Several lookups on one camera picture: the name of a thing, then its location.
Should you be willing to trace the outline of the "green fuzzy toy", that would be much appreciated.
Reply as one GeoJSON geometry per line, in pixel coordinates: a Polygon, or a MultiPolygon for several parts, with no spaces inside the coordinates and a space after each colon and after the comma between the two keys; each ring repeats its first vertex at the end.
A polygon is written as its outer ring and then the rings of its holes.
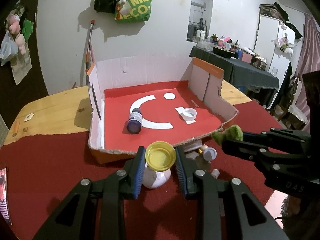
{"type": "Polygon", "coordinates": [[[212,139],[221,146],[224,140],[243,141],[244,135],[238,125],[232,125],[222,132],[213,132],[212,139]]]}

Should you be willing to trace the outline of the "pink round case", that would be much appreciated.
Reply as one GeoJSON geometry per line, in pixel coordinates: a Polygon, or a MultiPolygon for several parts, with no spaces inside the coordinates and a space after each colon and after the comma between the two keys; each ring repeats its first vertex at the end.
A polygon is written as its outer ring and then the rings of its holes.
{"type": "Polygon", "coordinates": [[[148,166],[144,169],[142,185],[148,189],[156,189],[164,185],[171,177],[171,170],[163,172],[154,171],[148,166]]]}

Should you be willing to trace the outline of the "yellow plastic lid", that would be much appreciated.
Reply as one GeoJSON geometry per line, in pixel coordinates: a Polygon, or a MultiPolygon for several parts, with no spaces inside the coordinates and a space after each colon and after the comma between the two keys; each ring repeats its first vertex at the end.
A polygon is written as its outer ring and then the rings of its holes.
{"type": "Polygon", "coordinates": [[[174,165],[176,151],[171,144],[164,141],[156,141],[147,147],[145,161],[152,170],[164,172],[174,165]]]}

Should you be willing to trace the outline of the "clear bottle white cap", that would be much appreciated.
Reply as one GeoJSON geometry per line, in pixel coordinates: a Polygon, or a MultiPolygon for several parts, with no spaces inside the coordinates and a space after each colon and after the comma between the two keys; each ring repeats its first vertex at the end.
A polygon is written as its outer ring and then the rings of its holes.
{"type": "Polygon", "coordinates": [[[220,175],[220,171],[218,169],[213,169],[213,171],[210,173],[215,179],[217,179],[220,175]]]}

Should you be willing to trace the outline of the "blonde doll figurine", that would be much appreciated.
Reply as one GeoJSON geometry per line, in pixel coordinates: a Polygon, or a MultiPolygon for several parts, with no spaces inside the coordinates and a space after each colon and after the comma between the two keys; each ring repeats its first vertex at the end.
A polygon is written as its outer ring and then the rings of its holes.
{"type": "Polygon", "coordinates": [[[204,160],[211,162],[217,157],[217,151],[215,148],[202,145],[199,148],[199,153],[202,154],[204,160]]]}

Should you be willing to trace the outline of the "red table cloth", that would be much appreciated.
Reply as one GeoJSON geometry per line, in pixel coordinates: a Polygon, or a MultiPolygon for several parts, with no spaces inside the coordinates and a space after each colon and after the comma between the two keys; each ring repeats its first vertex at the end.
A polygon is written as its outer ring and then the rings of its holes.
{"type": "Polygon", "coordinates": [[[219,151],[217,178],[178,148],[170,179],[148,190],[145,150],[94,165],[88,133],[35,135],[1,148],[12,229],[21,239],[286,239],[264,205],[271,190],[252,162],[219,151]]]}

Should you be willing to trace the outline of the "grey square case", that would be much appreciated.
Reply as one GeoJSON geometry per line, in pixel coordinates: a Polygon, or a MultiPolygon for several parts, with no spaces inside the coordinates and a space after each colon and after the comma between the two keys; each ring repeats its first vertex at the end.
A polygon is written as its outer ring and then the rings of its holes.
{"type": "Polygon", "coordinates": [[[193,152],[189,152],[185,155],[188,159],[191,159],[193,161],[195,161],[198,169],[204,170],[208,173],[210,173],[212,171],[212,164],[210,161],[206,161],[203,158],[202,154],[199,154],[195,151],[193,152]]]}

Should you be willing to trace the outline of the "dark cloth covered side table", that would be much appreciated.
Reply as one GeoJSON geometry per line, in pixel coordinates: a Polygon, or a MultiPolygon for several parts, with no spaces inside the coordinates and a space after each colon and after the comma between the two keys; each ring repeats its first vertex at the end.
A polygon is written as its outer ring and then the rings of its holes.
{"type": "Polygon", "coordinates": [[[199,47],[193,47],[190,56],[223,69],[225,71],[224,80],[258,100],[260,105],[269,107],[279,90],[279,79],[277,77],[255,68],[247,62],[221,57],[199,47]]]}

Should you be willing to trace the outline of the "pink curtain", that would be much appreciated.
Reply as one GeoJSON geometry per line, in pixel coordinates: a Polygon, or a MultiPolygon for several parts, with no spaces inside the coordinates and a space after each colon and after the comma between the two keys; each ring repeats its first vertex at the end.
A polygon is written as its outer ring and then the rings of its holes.
{"type": "MultiPolygon", "coordinates": [[[[296,74],[302,77],[303,74],[319,70],[319,30],[315,19],[305,14],[305,29],[303,45],[296,69],[296,74]]],[[[310,132],[310,107],[307,105],[305,87],[302,87],[301,93],[297,99],[296,106],[307,117],[307,124],[303,131],[310,132]]]]}

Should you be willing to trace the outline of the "white refrigerator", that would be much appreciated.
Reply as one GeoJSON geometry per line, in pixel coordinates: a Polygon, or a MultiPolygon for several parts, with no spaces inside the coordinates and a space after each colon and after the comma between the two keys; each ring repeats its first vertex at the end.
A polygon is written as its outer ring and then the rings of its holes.
{"type": "Polygon", "coordinates": [[[282,83],[287,73],[295,32],[281,20],[260,15],[254,51],[266,60],[265,70],[282,83]]]}

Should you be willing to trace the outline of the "wooden table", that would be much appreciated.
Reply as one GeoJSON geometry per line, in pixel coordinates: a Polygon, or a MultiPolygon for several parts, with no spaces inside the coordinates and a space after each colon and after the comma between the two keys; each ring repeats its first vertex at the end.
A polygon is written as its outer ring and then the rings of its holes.
{"type": "Polygon", "coordinates": [[[25,105],[15,118],[4,145],[37,134],[68,134],[89,130],[91,103],[86,87],[78,87],[25,105]]]}

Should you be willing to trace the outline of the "cardboard box with red bottom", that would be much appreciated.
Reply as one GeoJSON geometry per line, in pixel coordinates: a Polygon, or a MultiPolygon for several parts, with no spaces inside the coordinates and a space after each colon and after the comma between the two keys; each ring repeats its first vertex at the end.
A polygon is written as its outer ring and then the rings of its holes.
{"type": "Polygon", "coordinates": [[[208,138],[233,123],[238,110],[221,96],[224,71],[191,57],[140,55],[100,61],[87,72],[92,120],[88,146],[100,164],[135,156],[140,146],[172,146],[208,138]],[[134,108],[143,116],[138,134],[127,130],[134,108]],[[185,108],[197,111],[186,122],[185,108]]]}

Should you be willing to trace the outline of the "dark wooden door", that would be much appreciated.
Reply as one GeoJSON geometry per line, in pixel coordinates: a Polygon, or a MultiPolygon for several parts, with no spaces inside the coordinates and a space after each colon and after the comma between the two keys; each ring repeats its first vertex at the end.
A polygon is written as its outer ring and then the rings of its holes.
{"type": "Polygon", "coordinates": [[[25,54],[1,65],[1,117],[8,128],[28,103],[48,96],[40,66],[37,45],[37,7],[39,0],[1,0],[1,40],[9,32],[9,16],[18,15],[20,28],[25,21],[33,23],[33,32],[25,39],[25,54]]]}

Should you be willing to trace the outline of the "green tote bag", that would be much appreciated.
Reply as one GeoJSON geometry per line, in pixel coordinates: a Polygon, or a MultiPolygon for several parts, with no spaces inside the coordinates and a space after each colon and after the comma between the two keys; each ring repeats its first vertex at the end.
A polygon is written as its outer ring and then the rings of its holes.
{"type": "Polygon", "coordinates": [[[152,0],[127,0],[118,4],[114,13],[114,20],[118,23],[146,22],[151,15],[152,0]]]}

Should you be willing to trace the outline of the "wall mirror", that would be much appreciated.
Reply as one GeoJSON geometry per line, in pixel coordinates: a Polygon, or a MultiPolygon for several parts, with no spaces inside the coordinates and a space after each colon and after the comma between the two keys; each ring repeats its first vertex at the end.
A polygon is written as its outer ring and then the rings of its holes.
{"type": "Polygon", "coordinates": [[[187,41],[196,42],[197,31],[205,31],[205,38],[209,36],[210,23],[213,12],[213,0],[191,0],[187,41]]]}

